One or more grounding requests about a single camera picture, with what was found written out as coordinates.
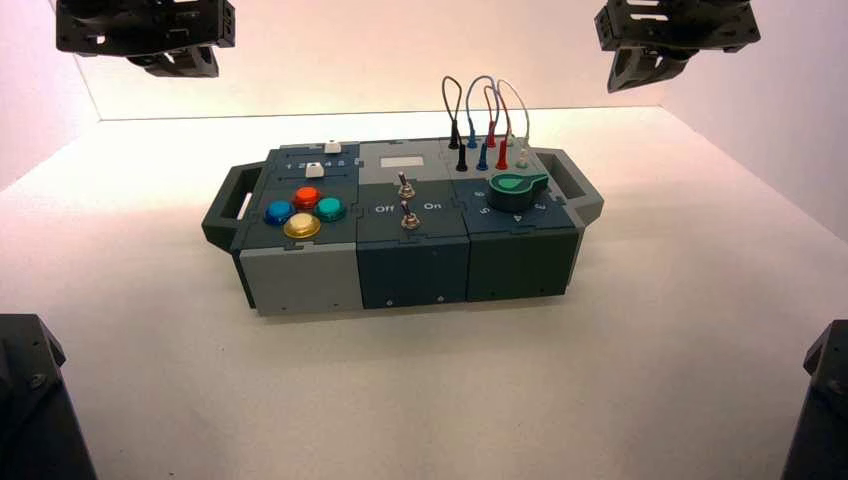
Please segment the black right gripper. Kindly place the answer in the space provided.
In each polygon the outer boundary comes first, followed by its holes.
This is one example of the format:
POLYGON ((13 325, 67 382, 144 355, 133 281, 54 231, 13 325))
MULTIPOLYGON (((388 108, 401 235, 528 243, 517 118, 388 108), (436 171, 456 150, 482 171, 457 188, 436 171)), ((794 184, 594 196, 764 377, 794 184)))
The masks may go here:
POLYGON ((608 1, 594 25, 601 49, 617 50, 609 93, 670 80, 696 50, 736 52, 761 39, 749 1, 608 1))

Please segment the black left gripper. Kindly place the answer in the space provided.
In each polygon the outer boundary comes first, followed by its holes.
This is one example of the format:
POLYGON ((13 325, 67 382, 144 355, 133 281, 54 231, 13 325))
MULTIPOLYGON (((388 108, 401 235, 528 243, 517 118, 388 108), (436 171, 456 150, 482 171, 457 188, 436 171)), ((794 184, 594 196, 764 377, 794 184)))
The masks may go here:
POLYGON ((228 1, 58 1, 55 8, 58 50, 128 57, 155 77, 217 78, 212 49, 199 46, 232 48, 235 34, 228 1))

